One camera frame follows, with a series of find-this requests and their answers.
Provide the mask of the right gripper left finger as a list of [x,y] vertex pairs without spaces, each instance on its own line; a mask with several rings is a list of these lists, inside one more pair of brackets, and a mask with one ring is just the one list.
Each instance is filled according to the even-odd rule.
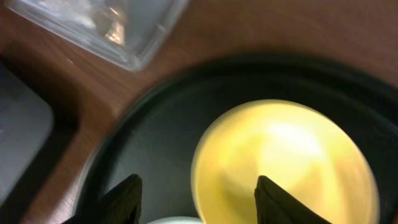
[[102,196],[97,204],[63,224],[138,224],[142,211],[142,179],[132,174]]

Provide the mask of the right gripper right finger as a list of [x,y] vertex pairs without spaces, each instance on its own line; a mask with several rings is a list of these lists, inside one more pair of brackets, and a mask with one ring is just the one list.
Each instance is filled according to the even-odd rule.
[[258,224],[330,224],[267,176],[258,177],[254,197]]

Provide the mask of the grey plate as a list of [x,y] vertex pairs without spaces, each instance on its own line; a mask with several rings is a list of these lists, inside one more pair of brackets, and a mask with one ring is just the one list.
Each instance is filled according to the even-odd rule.
[[167,217],[151,221],[147,224],[203,224],[203,221],[196,217]]

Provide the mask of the yellow bowl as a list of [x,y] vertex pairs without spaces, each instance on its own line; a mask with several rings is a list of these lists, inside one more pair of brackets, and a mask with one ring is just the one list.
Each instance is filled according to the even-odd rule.
[[298,103],[257,100],[217,118],[195,150],[191,188],[205,223],[256,223],[265,176],[330,223],[377,223],[374,174],[332,120]]

